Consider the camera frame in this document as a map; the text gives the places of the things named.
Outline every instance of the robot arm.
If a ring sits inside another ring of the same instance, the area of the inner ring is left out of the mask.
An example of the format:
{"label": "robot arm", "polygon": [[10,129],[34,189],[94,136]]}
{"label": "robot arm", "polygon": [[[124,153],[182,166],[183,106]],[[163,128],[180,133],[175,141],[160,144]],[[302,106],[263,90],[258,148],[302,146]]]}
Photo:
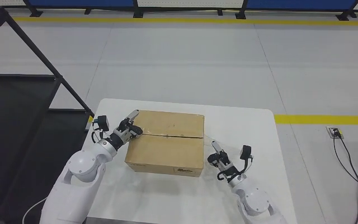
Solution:
{"label": "robot arm", "polygon": [[[86,219],[105,174],[105,163],[113,160],[121,146],[143,133],[133,125],[138,114],[139,111],[134,110],[108,138],[71,156],[44,204],[40,224],[74,224]],[[72,176],[90,185],[73,185]]]}
{"label": "robot arm", "polygon": [[244,169],[238,171],[229,160],[228,155],[216,141],[211,145],[216,153],[208,157],[208,162],[217,167],[218,180],[226,179],[232,188],[232,193],[238,196],[237,204],[246,224],[287,224],[284,216],[274,205],[267,193],[252,182],[245,174],[248,160],[251,156],[251,147],[243,146],[240,159],[245,160]]}

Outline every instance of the black barrier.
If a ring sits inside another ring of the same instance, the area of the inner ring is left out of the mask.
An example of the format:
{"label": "black barrier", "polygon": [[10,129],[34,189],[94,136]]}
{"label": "black barrier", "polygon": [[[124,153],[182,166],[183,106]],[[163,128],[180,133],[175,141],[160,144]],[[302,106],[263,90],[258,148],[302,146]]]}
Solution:
{"label": "black barrier", "polygon": [[0,6],[0,24],[7,22],[9,26],[15,31],[15,33],[22,39],[23,42],[36,54],[36,56],[45,64],[45,66],[53,73],[53,75],[60,80],[61,84],[71,93],[71,95],[83,106],[86,112],[94,118],[95,114],[81,99],[81,97],[75,92],[75,90],[69,85],[69,83],[63,78],[63,76],[57,71],[57,69],[51,64],[47,57],[41,52],[41,50],[32,42],[32,40],[26,35],[26,33],[20,28],[15,20],[9,15],[9,13]]}

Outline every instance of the power cord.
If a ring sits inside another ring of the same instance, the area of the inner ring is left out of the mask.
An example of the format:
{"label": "power cord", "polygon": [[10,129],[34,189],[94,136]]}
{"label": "power cord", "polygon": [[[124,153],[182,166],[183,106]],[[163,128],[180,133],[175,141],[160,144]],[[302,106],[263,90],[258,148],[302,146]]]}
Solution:
{"label": "power cord", "polygon": [[41,201],[37,202],[36,204],[34,204],[33,206],[31,206],[31,208],[29,208],[29,210],[27,210],[24,214],[24,216],[22,217],[22,224],[25,224],[25,217],[28,214],[29,211],[31,211],[31,209],[33,209],[36,205],[40,204],[41,202],[43,202],[44,200],[46,200],[46,198],[42,199]]}
{"label": "power cord", "polygon": [[[349,153],[349,150],[348,150],[348,148],[346,147],[346,144],[345,144],[345,142],[344,142],[343,139],[342,139],[341,133],[340,133],[340,131],[339,131],[337,128],[335,128],[333,131],[334,131],[334,133],[333,133],[333,147],[335,148],[335,153],[336,153],[337,159],[338,159],[338,161],[340,162],[340,164],[341,164],[341,166],[343,167],[343,169],[345,169],[345,171],[346,171],[356,182],[358,182],[358,175],[357,175],[356,170],[355,170],[354,167],[353,167],[352,160],[351,160],[351,154]],[[340,138],[340,140],[341,140],[343,146],[345,147],[345,149],[346,149],[346,151],[347,151],[349,163],[350,163],[350,165],[351,165],[351,167],[352,167],[352,169],[353,169],[353,172],[354,172],[354,174],[355,174],[355,176],[356,176],[357,179],[354,178],[350,172],[348,172],[348,170],[345,168],[345,166],[342,164],[340,158],[338,157],[338,154],[337,154],[337,151],[336,151],[336,143],[335,143],[335,139],[336,139],[335,137],[336,137],[336,136],[337,136],[338,138]],[[358,224],[358,215],[357,215],[357,217],[356,217],[355,224]]]}

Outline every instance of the metal pole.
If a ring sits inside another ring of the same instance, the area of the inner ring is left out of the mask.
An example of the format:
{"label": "metal pole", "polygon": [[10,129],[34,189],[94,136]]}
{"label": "metal pole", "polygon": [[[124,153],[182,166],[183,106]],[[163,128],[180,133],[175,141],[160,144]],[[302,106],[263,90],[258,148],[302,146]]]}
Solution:
{"label": "metal pole", "polygon": [[134,8],[133,18],[143,18],[143,11],[139,9],[138,0],[133,0],[133,8]]}
{"label": "metal pole", "polygon": [[23,0],[23,2],[31,12],[30,17],[40,17],[42,15],[43,11],[38,11],[34,6],[31,5],[29,0]]}
{"label": "metal pole", "polygon": [[352,18],[356,18],[357,16],[354,14],[353,10],[357,6],[357,4],[358,0],[356,0],[348,10],[343,11],[340,15],[336,15],[336,17],[340,21],[349,21],[349,19],[347,18],[348,15],[350,15]]}
{"label": "metal pole", "polygon": [[6,21],[6,14],[3,13],[3,7],[0,6],[0,26],[2,26],[5,21]]}
{"label": "metal pole", "polygon": [[247,8],[247,2],[248,0],[244,0],[241,6],[241,9],[239,11],[239,13],[235,13],[235,17],[239,20],[245,20],[246,16],[245,16],[245,10]]}
{"label": "metal pole", "polygon": [[62,79],[62,84],[72,94],[72,96],[83,106],[83,108],[91,114],[94,118],[95,114],[92,110],[83,102],[81,97],[74,91],[74,89],[68,84],[63,76],[57,71],[57,69],[51,64],[51,62],[45,57],[41,50],[32,42],[32,40],[26,35],[26,33],[19,27],[19,25],[13,20],[6,10],[0,8],[0,12],[6,17],[6,22],[17,33],[17,35],[29,46],[29,48],[40,58],[40,60],[46,65],[46,67],[54,74],[56,78]]}

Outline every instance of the floor outlet box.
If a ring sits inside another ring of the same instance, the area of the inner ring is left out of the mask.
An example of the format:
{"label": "floor outlet box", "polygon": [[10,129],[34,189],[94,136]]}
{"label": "floor outlet box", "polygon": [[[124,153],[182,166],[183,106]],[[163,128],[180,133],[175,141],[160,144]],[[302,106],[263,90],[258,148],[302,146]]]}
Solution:
{"label": "floor outlet box", "polygon": [[[327,131],[328,131],[328,134],[329,134],[329,136],[330,136],[330,138],[332,138],[332,139],[339,139],[339,137],[338,136],[334,136],[334,129],[336,128],[336,127],[326,127],[327,128]],[[343,134],[342,134],[342,131],[339,129],[339,128],[337,128],[338,129],[338,131],[341,133],[341,137],[342,137],[342,139],[344,139],[344,136],[343,136]]]}

